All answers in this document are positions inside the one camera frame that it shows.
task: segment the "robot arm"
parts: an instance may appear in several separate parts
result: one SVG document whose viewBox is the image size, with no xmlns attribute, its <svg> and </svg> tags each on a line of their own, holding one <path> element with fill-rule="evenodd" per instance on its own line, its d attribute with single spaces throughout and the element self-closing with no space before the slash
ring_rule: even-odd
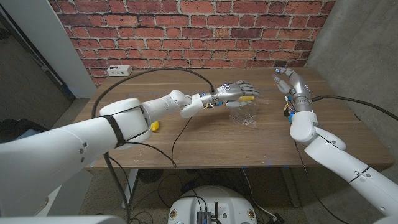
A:
<svg viewBox="0 0 398 224">
<path fill-rule="evenodd" d="M 328 131 L 322 130 L 317 116 L 312 112 L 310 90 L 302 77 L 289 68 L 282 68 L 294 86 L 275 75 L 279 90 L 291 97 L 295 108 L 290 127 L 291 137 L 307 146 L 305 152 L 315 161 L 345 179 L 381 213 L 391 216 L 398 213 L 398 185 L 369 165 L 345 152 L 345 143 Z"/>
<path fill-rule="evenodd" d="M 235 83 L 227 87 L 213 93 L 211 102 L 258 95 L 253 87 L 250 91 Z M 96 158 L 115 147 L 134 146 L 119 144 L 120 139 L 144 142 L 152 136 L 154 121 L 176 111 L 190 118 L 208 102 L 199 94 L 189 97 L 178 90 L 143 103 L 121 100 L 102 108 L 101 117 L 0 144 L 0 217 L 33 215 L 49 193 Z"/>
</svg>

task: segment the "power strip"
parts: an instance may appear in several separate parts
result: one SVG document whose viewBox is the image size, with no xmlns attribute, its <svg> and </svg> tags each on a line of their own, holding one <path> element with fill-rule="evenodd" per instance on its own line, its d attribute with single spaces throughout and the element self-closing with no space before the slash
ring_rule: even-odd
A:
<svg viewBox="0 0 398 224">
<path fill-rule="evenodd" d="M 107 72 L 109 76 L 129 76 L 132 68 L 130 65 L 111 65 Z"/>
</svg>

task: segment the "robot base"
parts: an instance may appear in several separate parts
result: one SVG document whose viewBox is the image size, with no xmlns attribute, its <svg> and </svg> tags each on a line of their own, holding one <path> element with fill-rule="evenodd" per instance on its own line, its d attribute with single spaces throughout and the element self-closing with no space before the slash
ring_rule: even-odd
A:
<svg viewBox="0 0 398 224">
<path fill-rule="evenodd" d="M 218 202 L 218 216 L 216 218 L 219 220 L 219 223 L 257 223 L 253 206 L 237 192 L 217 185 L 197 187 L 194 191 L 206 201 L 207 211 L 211 212 L 211 216 L 215 214 L 215 205 Z M 174 202 L 170 209 L 168 224 L 197 223 L 198 212 L 200 211 L 199 202 L 203 212 L 205 211 L 205 203 L 200 198 L 198 202 L 198 198 L 195 197 L 195 193 L 192 190 L 181 197 L 183 198 Z"/>
</svg>

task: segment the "red brick wall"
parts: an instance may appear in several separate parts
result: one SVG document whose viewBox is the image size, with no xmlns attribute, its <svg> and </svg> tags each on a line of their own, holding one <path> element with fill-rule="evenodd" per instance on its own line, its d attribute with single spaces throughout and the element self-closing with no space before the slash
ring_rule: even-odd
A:
<svg viewBox="0 0 398 224">
<path fill-rule="evenodd" d="M 302 67 L 334 1 L 50 0 L 93 81 L 134 68 Z"/>
</svg>

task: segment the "yellow object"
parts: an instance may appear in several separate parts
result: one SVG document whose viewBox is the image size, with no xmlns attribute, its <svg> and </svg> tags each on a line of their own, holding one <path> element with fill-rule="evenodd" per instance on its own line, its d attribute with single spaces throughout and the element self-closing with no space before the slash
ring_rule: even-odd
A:
<svg viewBox="0 0 398 224">
<path fill-rule="evenodd" d="M 251 101 L 254 100 L 254 96 L 241 96 L 239 98 L 240 101 Z"/>
<path fill-rule="evenodd" d="M 150 125 L 152 131 L 156 131 L 159 129 L 159 121 L 155 121 Z"/>
</svg>

